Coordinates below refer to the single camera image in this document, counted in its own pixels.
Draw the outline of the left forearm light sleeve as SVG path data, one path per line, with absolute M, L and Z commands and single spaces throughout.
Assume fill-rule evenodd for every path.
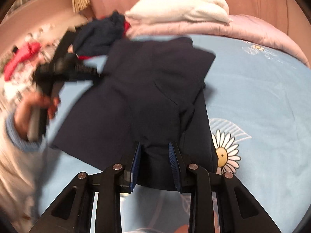
M 22 140 L 14 113 L 1 115 L 1 210 L 17 232 L 29 232 L 35 220 L 35 193 L 43 166 L 44 137 Z

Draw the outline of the left hand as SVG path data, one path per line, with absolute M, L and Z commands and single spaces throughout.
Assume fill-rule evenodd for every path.
M 55 117 L 60 103 L 61 101 L 58 96 L 50 98 L 37 91 L 28 93 L 23 98 L 14 114 L 14 127 L 19 137 L 23 140 L 27 140 L 32 112 L 36 107 L 46 109 L 47 116 L 51 120 Z

